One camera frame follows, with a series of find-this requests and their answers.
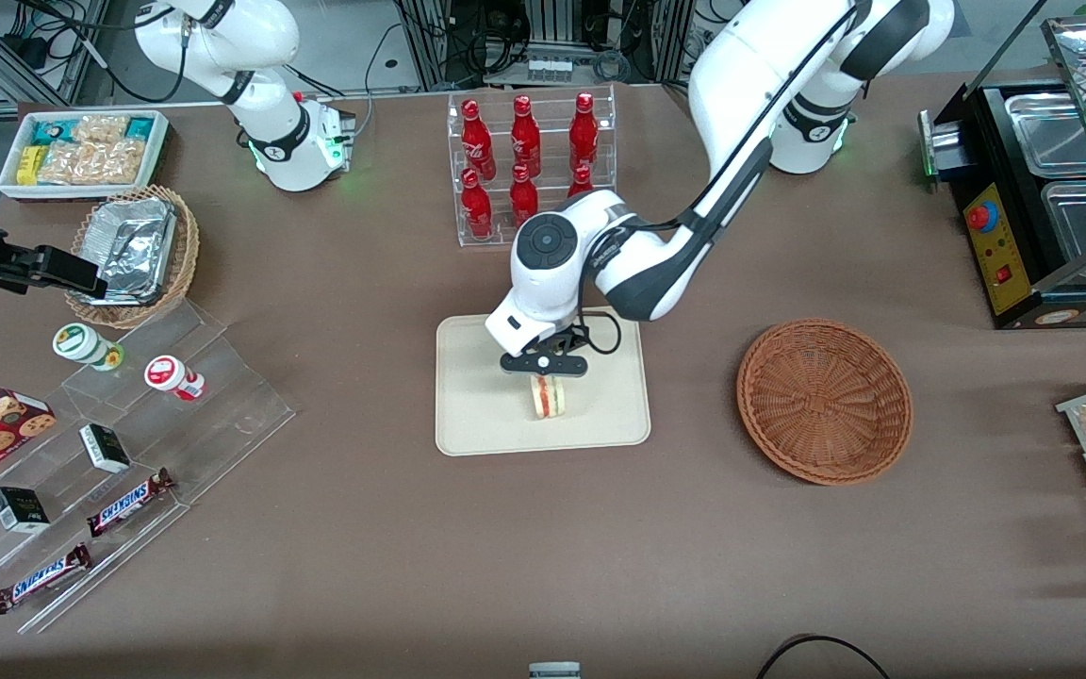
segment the wicker basket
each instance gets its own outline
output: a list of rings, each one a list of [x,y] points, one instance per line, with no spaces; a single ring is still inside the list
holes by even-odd
[[[199,226],[195,224],[195,215],[187,210],[187,203],[182,201],[173,190],[162,188],[162,186],[147,186],[144,189],[128,190],[119,197],[109,198],[108,201],[124,202],[139,201],[142,198],[162,198],[169,201],[178,210],[178,221],[175,225],[175,241],[169,248],[169,263],[165,274],[165,285],[162,297],[159,301],[148,306],[91,306],[83,304],[65,293],[66,304],[74,310],[78,318],[94,325],[106,325],[117,327],[119,330],[130,330],[137,327],[146,318],[174,309],[178,301],[187,296],[190,288],[190,279],[195,275],[195,257],[199,255]],[[87,225],[90,224],[90,215],[83,219],[83,228],[78,229],[74,237],[74,251],[83,249],[83,238],[86,237]]]
[[[773,463],[825,486],[886,471],[912,430],[911,393],[896,363],[866,335],[823,318],[762,334],[740,364],[736,405]]]

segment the yogurt cup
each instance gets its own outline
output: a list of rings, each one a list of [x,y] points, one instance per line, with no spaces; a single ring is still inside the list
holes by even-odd
[[[93,327],[85,323],[72,323],[63,326],[53,336],[53,353],[63,360],[78,362],[106,373],[116,369],[125,362],[125,349],[103,339]]]
[[[192,373],[185,362],[163,355],[150,361],[146,383],[159,391],[168,391],[184,401],[194,401],[204,394],[204,376]]]

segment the brown tablecloth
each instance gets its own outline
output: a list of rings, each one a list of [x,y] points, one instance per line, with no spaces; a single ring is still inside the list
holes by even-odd
[[[224,108],[168,109],[192,298],[303,412],[48,632],[0,618],[0,676],[727,678],[796,632],[905,678],[1086,676],[1086,468],[1052,408],[1086,391],[1086,331],[990,330],[951,201],[918,180],[914,113],[960,80],[886,78],[830,167],[766,177],[642,328],[646,443],[482,460],[433,443],[434,328],[509,284],[504,251],[456,244],[445,99],[379,100],[354,172],[304,194],[254,171]],[[620,193],[669,218],[702,143],[659,87],[618,97]],[[64,246],[86,210],[3,201],[0,225]],[[736,413],[750,340],[811,315],[883,343],[917,401],[866,486],[794,480]],[[0,386],[72,373],[48,348],[71,318],[61,293],[0,291]],[[792,656],[781,676],[866,676]]]

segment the coca-cola bottle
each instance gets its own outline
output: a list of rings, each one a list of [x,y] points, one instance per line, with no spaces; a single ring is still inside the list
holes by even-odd
[[[460,103],[464,113],[464,154],[469,166],[480,173],[485,181],[492,181],[496,176],[496,163],[492,160],[492,135],[489,126],[480,120],[480,106],[475,100],[467,99]]]
[[[593,190],[594,185],[590,184],[590,166],[582,163],[581,166],[572,171],[572,186],[568,188],[568,197],[576,197],[577,193],[584,193],[585,190]]]
[[[509,129],[514,142],[514,163],[525,164],[531,176],[543,171],[543,151],[540,143],[540,124],[531,113],[531,98],[526,95],[514,97],[514,127]]]
[[[489,192],[480,186],[480,176],[473,168],[464,168],[460,173],[464,181],[464,192],[460,202],[464,203],[464,218],[467,219],[471,237],[487,240],[492,236],[492,203]]]
[[[568,164],[576,172],[582,164],[594,167],[597,163],[597,120],[594,118],[594,96],[582,91],[577,95],[577,115],[568,128],[570,154]]]
[[[514,206],[514,226],[521,228],[527,219],[540,211],[540,193],[531,181],[531,173],[525,164],[514,166],[514,185],[509,187],[509,203]]]

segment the acrylic bottle rack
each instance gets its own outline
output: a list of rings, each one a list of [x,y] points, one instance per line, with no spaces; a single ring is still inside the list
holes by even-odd
[[[568,164],[568,128],[576,113],[577,95],[589,91],[594,96],[594,117],[597,120],[597,162],[591,168],[590,184],[594,189],[616,189],[618,187],[618,158],[615,140],[617,113],[615,90],[611,87],[560,87],[560,89],[529,89],[531,111],[540,125],[542,142],[542,172],[534,177],[535,189],[540,193],[540,211],[552,210],[568,198],[572,185],[572,168]],[[514,226],[509,203],[509,187],[513,185],[514,151],[509,141],[509,129],[514,126],[514,97],[520,91],[488,89],[464,91],[452,95],[446,102],[446,144],[452,163],[452,192],[455,197],[455,224],[460,246],[508,246],[513,243],[518,228]],[[464,116],[460,103],[475,99],[480,104],[480,118],[492,135],[492,158],[496,163],[496,176],[491,181],[482,181],[492,202],[492,237],[478,239],[464,218],[464,203],[460,194],[464,185],[460,173],[467,166],[464,154]]]

